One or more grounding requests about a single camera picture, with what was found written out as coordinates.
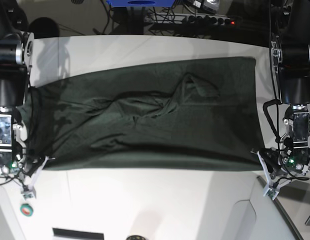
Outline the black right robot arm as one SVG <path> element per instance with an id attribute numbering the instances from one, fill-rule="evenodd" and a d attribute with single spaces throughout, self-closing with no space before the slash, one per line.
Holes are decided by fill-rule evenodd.
<path id="1" fill-rule="evenodd" d="M 0 0 L 0 178 L 32 176 L 44 159 L 28 151 L 34 126 L 25 126 L 19 107 L 32 96 L 34 34 L 14 27 Z"/>

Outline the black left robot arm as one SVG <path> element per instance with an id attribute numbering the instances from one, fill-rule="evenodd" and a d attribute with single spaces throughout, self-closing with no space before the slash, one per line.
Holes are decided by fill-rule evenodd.
<path id="1" fill-rule="evenodd" d="M 275 148 L 257 152 L 265 175 L 279 183 L 308 181 L 310 171 L 310 0 L 268 2 L 268 54 L 274 98 L 263 104 Z"/>

